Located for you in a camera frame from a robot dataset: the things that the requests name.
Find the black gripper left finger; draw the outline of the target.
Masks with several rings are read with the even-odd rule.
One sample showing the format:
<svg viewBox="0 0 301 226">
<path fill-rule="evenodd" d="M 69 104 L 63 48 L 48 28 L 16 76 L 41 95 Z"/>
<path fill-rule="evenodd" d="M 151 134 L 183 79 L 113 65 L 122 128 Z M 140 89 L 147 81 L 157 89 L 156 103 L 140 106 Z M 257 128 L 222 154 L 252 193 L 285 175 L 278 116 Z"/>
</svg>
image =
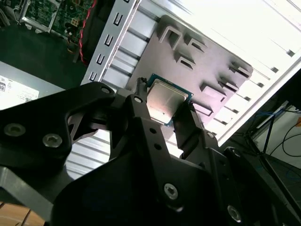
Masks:
<svg viewBox="0 0 301 226">
<path fill-rule="evenodd" d="M 180 181 L 159 124 L 151 119 L 147 85 L 124 95 L 92 82 L 0 112 L 0 199 L 50 212 L 71 181 L 65 162 L 72 145 L 98 129 L 111 133 L 110 160 L 133 154 L 154 185 L 155 195 L 179 212 Z"/>
</svg>

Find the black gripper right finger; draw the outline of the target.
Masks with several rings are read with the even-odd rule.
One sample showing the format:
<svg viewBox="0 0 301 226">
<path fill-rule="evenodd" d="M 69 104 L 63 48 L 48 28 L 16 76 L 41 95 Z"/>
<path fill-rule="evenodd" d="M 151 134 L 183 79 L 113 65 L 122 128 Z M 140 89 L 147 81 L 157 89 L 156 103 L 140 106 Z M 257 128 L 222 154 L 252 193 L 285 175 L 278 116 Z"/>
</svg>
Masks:
<svg viewBox="0 0 301 226">
<path fill-rule="evenodd" d="M 183 103 L 173 117 L 181 159 L 203 167 L 211 176 L 220 226 L 283 226 L 286 206 L 244 155 L 222 151 L 192 104 Z"/>
</svg>

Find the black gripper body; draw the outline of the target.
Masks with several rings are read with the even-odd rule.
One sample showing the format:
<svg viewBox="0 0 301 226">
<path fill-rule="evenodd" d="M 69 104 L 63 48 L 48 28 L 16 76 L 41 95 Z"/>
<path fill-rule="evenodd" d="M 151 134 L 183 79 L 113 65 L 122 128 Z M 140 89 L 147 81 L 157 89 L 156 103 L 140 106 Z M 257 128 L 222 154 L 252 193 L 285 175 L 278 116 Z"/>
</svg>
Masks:
<svg viewBox="0 0 301 226">
<path fill-rule="evenodd" d="M 155 195 L 142 163 L 126 154 L 71 182 L 57 196 L 52 226 L 211 226 L 219 222 L 212 180 L 195 164 L 171 158 L 182 210 Z"/>
</svg>

